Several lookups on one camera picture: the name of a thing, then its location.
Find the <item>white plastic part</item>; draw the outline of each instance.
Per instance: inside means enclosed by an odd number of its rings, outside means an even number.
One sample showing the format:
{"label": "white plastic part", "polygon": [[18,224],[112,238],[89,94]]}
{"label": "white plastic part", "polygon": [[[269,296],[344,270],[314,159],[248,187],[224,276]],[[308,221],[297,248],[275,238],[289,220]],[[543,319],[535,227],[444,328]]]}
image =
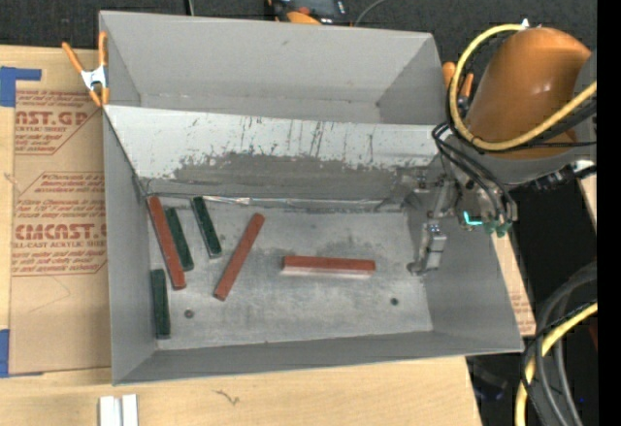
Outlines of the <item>white plastic part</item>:
{"label": "white plastic part", "polygon": [[100,397],[99,426],[138,426],[138,396]]}

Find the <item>red rectangular block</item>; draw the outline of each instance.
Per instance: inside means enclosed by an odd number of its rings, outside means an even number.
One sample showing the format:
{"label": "red rectangular block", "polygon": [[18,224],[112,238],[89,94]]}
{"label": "red rectangular block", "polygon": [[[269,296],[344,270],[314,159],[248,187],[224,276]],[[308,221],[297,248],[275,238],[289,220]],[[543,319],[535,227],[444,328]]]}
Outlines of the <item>red rectangular block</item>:
{"label": "red rectangular block", "polygon": [[153,229],[155,230],[155,236],[157,236],[157,242],[162,250],[164,262],[171,278],[171,284],[176,290],[181,290],[185,288],[185,273],[183,272],[183,266],[175,246],[173,234],[168,227],[162,203],[158,197],[151,195],[147,197],[147,207],[153,223]]}
{"label": "red rectangular block", "polygon": [[376,271],[376,262],[366,259],[287,255],[282,260],[282,271],[286,274],[370,276]]}
{"label": "red rectangular block", "polygon": [[237,276],[244,265],[245,259],[247,258],[256,237],[259,235],[259,231],[261,230],[264,222],[265,217],[260,213],[256,213],[252,216],[252,219],[245,229],[242,239],[233,252],[231,259],[224,270],[224,274],[222,275],[222,278],[213,293],[213,296],[216,299],[224,302],[226,297],[228,297],[231,288],[233,288],[233,283],[235,283],[235,279],[237,279]]}

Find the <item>wooden table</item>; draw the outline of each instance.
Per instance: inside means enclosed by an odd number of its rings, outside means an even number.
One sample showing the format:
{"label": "wooden table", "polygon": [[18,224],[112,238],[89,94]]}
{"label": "wooden table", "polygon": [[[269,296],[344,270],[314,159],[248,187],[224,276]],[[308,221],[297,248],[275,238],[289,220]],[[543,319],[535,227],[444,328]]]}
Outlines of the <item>wooden table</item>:
{"label": "wooden table", "polygon": [[[94,51],[80,56],[84,65],[95,65]],[[0,66],[34,59],[37,65],[68,64],[61,49],[0,47]],[[53,69],[48,75],[54,76]],[[0,329],[9,323],[14,118],[13,109],[0,108]],[[532,335],[533,314],[510,242],[494,240],[494,246],[520,330]],[[142,426],[481,424],[463,357],[120,387],[110,383],[108,368],[0,379],[0,425],[95,425],[99,397],[131,393],[138,394]]]}

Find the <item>orange device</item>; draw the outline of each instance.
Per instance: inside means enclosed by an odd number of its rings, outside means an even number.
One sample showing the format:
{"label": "orange device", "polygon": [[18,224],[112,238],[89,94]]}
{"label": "orange device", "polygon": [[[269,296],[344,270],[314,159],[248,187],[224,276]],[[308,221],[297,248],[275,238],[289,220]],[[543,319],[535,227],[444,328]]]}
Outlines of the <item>orange device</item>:
{"label": "orange device", "polygon": [[265,0],[268,16],[280,22],[351,25],[343,0]]}

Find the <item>yellow cable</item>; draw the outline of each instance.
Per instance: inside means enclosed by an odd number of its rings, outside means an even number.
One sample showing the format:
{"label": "yellow cable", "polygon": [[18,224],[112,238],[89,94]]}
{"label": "yellow cable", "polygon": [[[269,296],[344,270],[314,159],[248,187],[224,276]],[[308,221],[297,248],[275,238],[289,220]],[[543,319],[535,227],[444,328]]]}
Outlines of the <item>yellow cable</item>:
{"label": "yellow cable", "polygon": [[[541,352],[545,355],[554,344],[556,344],[561,338],[563,338],[570,330],[577,326],[584,319],[593,315],[598,311],[598,303],[591,304],[589,307],[584,309],[583,311],[576,314],[570,320],[564,322],[560,326],[554,328],[543,340],[543,346]],[[536,367],[536,358],[535,356],[531,357],[526,366],[526,380],[530,383],[531,379],[535,375],[535,367]],[[520,383],[520,386],[517,390],[517,395],[515,397],[515,426],[526,426],[526,399],[528,397],[528,393],[526,392],[526,387],[524,383]]]}
{"label": "yellow cable", "polygon": [[464,64],[468,60],[468,58],[472,55],[473,51],[485,40],[494,36],[496,34],[505,32],[505,31],[521,31],[525,29],[526,26],[522,24],[504,24],[500,26],[495,26],[487,31],[484,31],[480,35],[478,35],[466,48],[461,58],[457,62],[457,66],[455,68],[455,74],[450,83],[450,88],[448,91],[448,103],[450,109],[450,116],[453,120],[455,129],[469,142],[471,142],[475,147],[478,147],[482,150],[506,150],[513,147],[518,147],[525,143],[528,143],[536,136],[543,133],[554,124],[559,122],[561,119],[569,115],[572,111],[574,111],[581,103],[591,97],[598,88],[597,82],[592,82],[589,86],[583,89],[577,96],[575,96],[568,104],[566,104],[562,109],[553,114],[551,117],[546,119],[537,127],[531,129],[527,133],[520,135],[516,138],[512,138],[511,140],[506,140],[504,142],[486,142],[485,140],[481,140],[478,136],[474,135],[469,131],[464,124],[462,117],[459,114],[459,109],[457,107],[457,85],[459,79],[461,77],[461,72],[464,68]]}

